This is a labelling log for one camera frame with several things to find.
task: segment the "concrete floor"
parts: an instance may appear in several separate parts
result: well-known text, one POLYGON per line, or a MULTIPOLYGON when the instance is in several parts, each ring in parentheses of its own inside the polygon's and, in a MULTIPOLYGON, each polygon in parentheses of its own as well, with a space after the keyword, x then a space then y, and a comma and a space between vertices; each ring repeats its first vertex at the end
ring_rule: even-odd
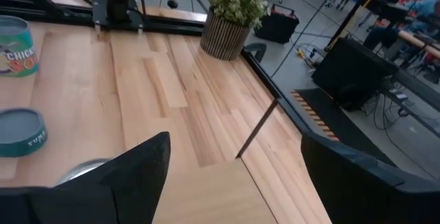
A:
MULTIPOLYGON (((168 0, 146 0, 146 4, 166 7, 167 1, 168 0)), ((181 10, 204 12, 204 9, 196 2, 196 0, 177 1, 179 2, 178 8, 181 10)), ((206 0, 202 0, 202 2, 206 7, 209 6, 209 3, 206 0)), ((296 31, 301 32, 306 26, 306 23, 311 20, 316 13, 316 10, 323 2, 324 0, 284 0, 282 5, 296 11, 295 14, 300 19, 300 24, 296 28, 296 31)), ((353 7, 353 4, 353 2, 350 2, 343 11, 337 11, 333 8, 323 8, 311 20, 311 23, 305 32, 327 36, 333 35, 344 17, 353 7)), ((355 18, 360 21, 364 15, 366 15, 366 10, 355 18)), ((360 29, 351 30, 351 32, 360 39, 364 39, 367 35, 366 26, 360 29)), ((289 97, 292 89, 315 87, 314 83, 311 81, 311 72, 308 66, 297 57, 294 53, 295 49, 291 51, 293 41, 296 41, 297 38, 298 33, 292 36, 291 42, 280 45, 261 40, 251 33, 247 40, 247 43, 262 42, 268 45, 268 50, 261 64, 270 75, 274 73, 284 58, 287 59, 273 79, 282 91, 285 92, 285 95, 289 97)), ((303 35, 299 38, 297 45, 311 43, 317 47, 324 47, 328 42, 329 38, 316 38, 315 36, 303 35)), ((429 82, 427 82, 427 84, 437 91, 440 90, 438 85, 433 85, 429 82)), ((422 116, 430 117, 432 119, 440 118, 440 113, 430 108, 411 92, 406 91, 406 94, 410 97, 410 100, 415 102, 415 104, 424 112, 424 114, 421 113, 422 116)), ((291 102, 302 110, 293 98, 291 99, 291 102)), ((380 100, 377 108, 377 123, 380 126, 382 126, 382 103, 383 101, 380 100)), ((391 115, 397 117, 396 112, 397 108, 392 109, 391 115)), ((304 112, 302 112, 302 114, 310 125, 316 128, 317 132, 320 132, 320 129, 315 125, 311 118, 304 112)), ((394 126, 389 128, 388 134, 393 139, 393 142, 391 142, 384 131, 375 128, 373 116, 366 117, 362 112, 347 113, 347 115, 376 144, 376 146, 383 150, 384 153, 386 153, 400 168, 428 179, 440 179, 440 156, 438 156, 440 153, 440 140, 420 125, 415 119, 412 117, 400 118, 394 126)))

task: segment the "wooden plant pot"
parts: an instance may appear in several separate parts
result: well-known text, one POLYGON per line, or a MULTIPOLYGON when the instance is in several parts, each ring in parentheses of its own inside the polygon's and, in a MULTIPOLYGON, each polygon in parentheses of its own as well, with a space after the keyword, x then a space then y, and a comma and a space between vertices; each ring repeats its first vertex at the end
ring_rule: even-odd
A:
POLYGON ((209 10, 200 47, 210 56, 221 60, 234 60, 243 49, 250 27, 225 21, 209 10))

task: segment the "person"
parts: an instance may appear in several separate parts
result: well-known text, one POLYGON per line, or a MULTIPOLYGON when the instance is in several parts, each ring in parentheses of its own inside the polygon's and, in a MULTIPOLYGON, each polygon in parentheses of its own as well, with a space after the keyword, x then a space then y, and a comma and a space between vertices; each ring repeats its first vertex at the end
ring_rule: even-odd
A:
MULTIPOLYGON (((421 0, 408 2, 406 7, 416 12, 417 16, 440 16, 440 0, 421 0)), ((437 29, 417 19, 404 27, 407 32, 421 32, 428 36, 435 36, 437 29)), ((399 29, 386 29, 385 27, 374 27, 364 41, 364 46, 373 50, 379 43, 384 47, 390 47, 398 38, 399 29)))

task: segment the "wood grain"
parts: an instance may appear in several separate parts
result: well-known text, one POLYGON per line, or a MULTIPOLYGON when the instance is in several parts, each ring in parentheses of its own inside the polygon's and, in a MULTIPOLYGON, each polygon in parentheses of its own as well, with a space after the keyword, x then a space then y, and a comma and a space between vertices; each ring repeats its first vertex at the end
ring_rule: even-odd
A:
MULTIPOLYGON (((0 95, 0 108, 40 111, 49 138, 29 156, 0 159, 0 186, 53 186, 81 162, 114 157, 169 131, 169 178, 155 222, 274 222, 234 160, 273 100, 242 58, 211 58, 195 37, 31 26, 41 68, 24 78, 0 78, 0 91, 8 93, 0 95)), ((329 223, 305 169, 300 138, 277 108, 243 161, 278 223, 329 223)))
POLYGON ((277 108, 243 154, 243 161, 278 223, 331 223, 305 168, 300 138, 277 108))
POLYGON ((275 224, 241 159, 168 176, 157 224, 275 224))

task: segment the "black bracket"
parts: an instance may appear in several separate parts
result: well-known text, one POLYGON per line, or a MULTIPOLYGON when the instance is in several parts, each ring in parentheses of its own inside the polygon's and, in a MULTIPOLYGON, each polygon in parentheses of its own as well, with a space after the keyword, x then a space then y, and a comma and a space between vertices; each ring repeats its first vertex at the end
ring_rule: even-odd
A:
POLYGON ((108 0, 91 0, 93 7, 90 8, 57 4, 52 0, 0 0, 0 14, 17 16, 26 21, 99 26, 103 30, 142 30, 189 36, 201 36, 203 32, 204 22, 145 15, 138 11, 135 0, 128 1, 128 19, 121 23, 109 20, 108 0))

